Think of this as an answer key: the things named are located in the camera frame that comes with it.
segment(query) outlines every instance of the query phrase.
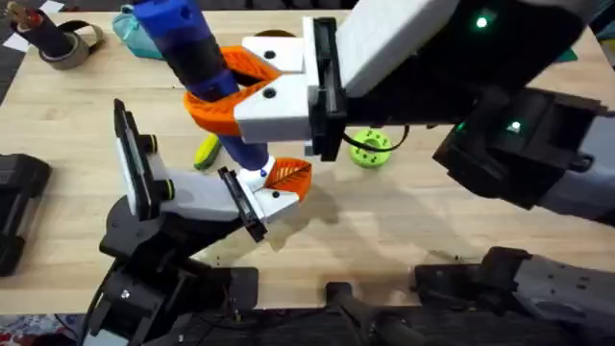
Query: wooden table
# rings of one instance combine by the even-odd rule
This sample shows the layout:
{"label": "wooden table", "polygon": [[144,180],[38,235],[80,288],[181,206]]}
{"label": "wooden table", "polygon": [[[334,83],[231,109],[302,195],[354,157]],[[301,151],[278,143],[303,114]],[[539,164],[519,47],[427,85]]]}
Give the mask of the wooden table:
{"label": "wooden table", "polygon": [[[210,12],[220,44],[266,29],[301,34],[302,15],[344,12]],[[133,111],[143,133],[156,134],[169,166],[190,169],[204,133],[184,110],[181,85],[164,62],[140,60],[111,32],[114,13],[63,13],[100,25],[108,43],[85,65],[60,72],[26,55],[0,109],[0,153],[28,153],[54,174],[40,202],[15,276],[0,279],[0,314],[85,311],[111,258],[98,251],[110,207],[123,194],[114,149],[112,99]],[[589,33],[579,62],[552,67],[536,85],[600,98],[615,109],[615,75]],[[399,129],[387,129],[399,137]],[[261,307],[322,303],[328,281],[350,281],[365,300],[412,304],[412,267],[455,256],[478,261],[494,245],[615,271],[615,230],[537,209],[524,211],[474,196],[447,177],[431,154],[446,128],[413,130],[379,171],[352,164],[314,164],[313,188],[294,217],[255,244],[245,231],[197,255],[213,265],[255,266]],[[299,143],[271,145],[299,157]],[[235,164],[222,154],[217,166]]]}

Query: orange gripper part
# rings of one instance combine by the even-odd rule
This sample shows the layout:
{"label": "orange gripper part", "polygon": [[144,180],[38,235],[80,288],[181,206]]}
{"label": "orange gripper part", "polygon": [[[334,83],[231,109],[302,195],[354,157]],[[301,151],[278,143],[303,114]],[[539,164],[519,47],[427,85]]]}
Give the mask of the orange gripper part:
{"label": "orange gripper part", "polygon": [[292,158],[276,158],[265,187],[295,192],[303,202],[311,187],[311,163]]}
{"label": "orange gripper part", "polygon": [[261,82],[216,102],[203,101],[187,92],[184,96],[184,106],[201,128],[218,135],[241,136],[239,126],[234,121],[234,107],[280,77],[282,73],[241,46],[223,47],[222,55],[231,70]]}

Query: blue cylinder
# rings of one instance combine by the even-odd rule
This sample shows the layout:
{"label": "blue cylinder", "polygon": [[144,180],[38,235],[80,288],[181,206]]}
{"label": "blue cylinder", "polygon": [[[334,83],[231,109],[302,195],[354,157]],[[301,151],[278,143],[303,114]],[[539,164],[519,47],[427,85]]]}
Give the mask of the blue cylinder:
{"label": "blue cylinder", "polygon": [[[195,96],[215,102],[239,91],[193,0],[141,1],[135,4],[133,13],[180,82]],[[246,169],[261,169],[269,159],[266,144],[246,144],[235,136],[220,136],[220,141],[233,160]]]}

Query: blue object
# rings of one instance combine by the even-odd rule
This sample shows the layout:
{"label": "blue object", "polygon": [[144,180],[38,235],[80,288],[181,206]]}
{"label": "blue object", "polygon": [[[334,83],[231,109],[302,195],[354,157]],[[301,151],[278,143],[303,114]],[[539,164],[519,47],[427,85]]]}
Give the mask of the blue object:
{"label": "blue object", "polygon": [[[138,22],[186,89],[215,102],[239,91],[220,47],[193,0],[150,0],[135,5]],[[220,136],[231,157],[249,170],[269,160],[266,144],[246,144],[240,137]]]}
{"label": "blue object", "polygon": [[113,19],[113,31],[128,49],[139,58],[164,60],[162,54],[133,15],[133,7],[124,5],[122,13]]}

